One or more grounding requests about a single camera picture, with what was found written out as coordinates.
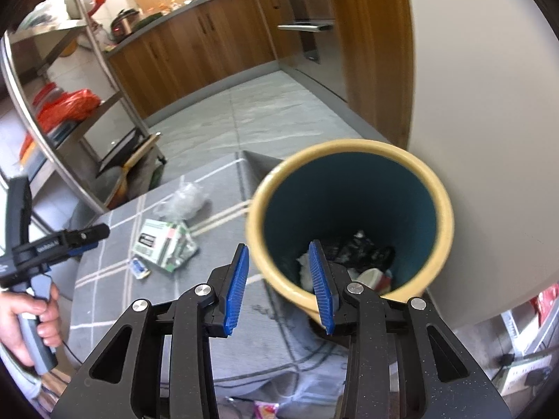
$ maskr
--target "pink snack package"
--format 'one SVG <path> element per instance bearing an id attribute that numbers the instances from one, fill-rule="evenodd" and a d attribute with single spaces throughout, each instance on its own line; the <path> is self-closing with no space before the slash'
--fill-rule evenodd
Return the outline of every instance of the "pink snack package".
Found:
<path id="1" fill-rule="evenodd" d="M 256 419 L 276 419 L 279 408 L 279 403 L 254 402 Z"/>

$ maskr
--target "oven handle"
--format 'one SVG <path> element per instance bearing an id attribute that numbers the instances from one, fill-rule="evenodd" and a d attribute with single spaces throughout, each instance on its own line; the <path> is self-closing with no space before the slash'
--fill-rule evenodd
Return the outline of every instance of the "oven handle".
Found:
<path id="1" fill-rule="evenodd" d="M 306 31 L 311 33 L 320 33 L 322 31 L 331 30 L 334 26 L 333 22 L 320 22 L 320 23 L 288 23 L 283 25 L 278 25 L 278 29 L 280 30 L 288 30 L 288 31 Z"/>

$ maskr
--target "metal screw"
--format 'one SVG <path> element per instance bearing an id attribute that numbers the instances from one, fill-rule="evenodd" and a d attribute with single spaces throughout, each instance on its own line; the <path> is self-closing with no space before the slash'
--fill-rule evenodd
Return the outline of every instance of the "metal screw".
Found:
<path id="1" fill-rule="evenodd" d="M 138 299 L 134 304 L 132 304 L 132 310 L 134 312 L 143 312 L 147 309 L 147 301 L 145 299 Z"/>
<path id="2" fill-rule="evenodd" d="M 194 292 L 198 296 L 206 296 L 211 293 L 211 287 L 207 284 L 198 285 L 196 288 L 194 288 Z"/>
<path id="3" fill-rule="evenodd" d="M 421 298 L 413 298 L 410 304 L 416 310 L 424 310 L 427 307 L 427 303 Z"/>
<path id="4" fill-rule="evenodd" d="M 361 294 L 361 293 L 363 292 L 363 290 L 364 290 L 363 285 L 361 285 L 361 284 L 359 284 L 359 283 L 357 283 L 357 282 L 351 282 L 351 283 L 348 285 L 348 291 L 349 291 L 350 293 L 353 293 L 353 294 Z"/>

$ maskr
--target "trash can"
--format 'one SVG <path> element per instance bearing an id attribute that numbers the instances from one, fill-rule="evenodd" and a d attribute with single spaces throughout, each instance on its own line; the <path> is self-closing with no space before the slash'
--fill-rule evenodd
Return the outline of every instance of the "trash can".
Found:
<path id="1" fill-rule="evenodd" d="M 320 322 L 301 289 L 297 262 L 314 239 L 364 230 L 395 248 L 387 299 L 418 296 L 441 271 L 454 217 L 435 173 L 393 145 L 335 140 L 311 146 L 274 168 L 256 190 L 247 219 L 251 258 L 266 281 Z"/>

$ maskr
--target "human hand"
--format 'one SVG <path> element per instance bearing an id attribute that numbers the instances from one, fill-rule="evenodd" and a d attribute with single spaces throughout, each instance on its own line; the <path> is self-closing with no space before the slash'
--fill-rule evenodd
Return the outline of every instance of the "human hand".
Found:
<path id="1" fill-rule="evenodd" d="M 59 296 L 55 284 L 50 287 L 48 304 L 42 299 L 35 299 L 26 293 L 0 293 L 0 343 L 4 344 L 23 365 L 31 367 L 33 360 L 21 336 L 17 316 L 24 312 L 37 315 L 42 322 L 37 326 L 37 333 L 43 338 L 44 344 L 58 347 L 62 345 L 57 302 Z"/>

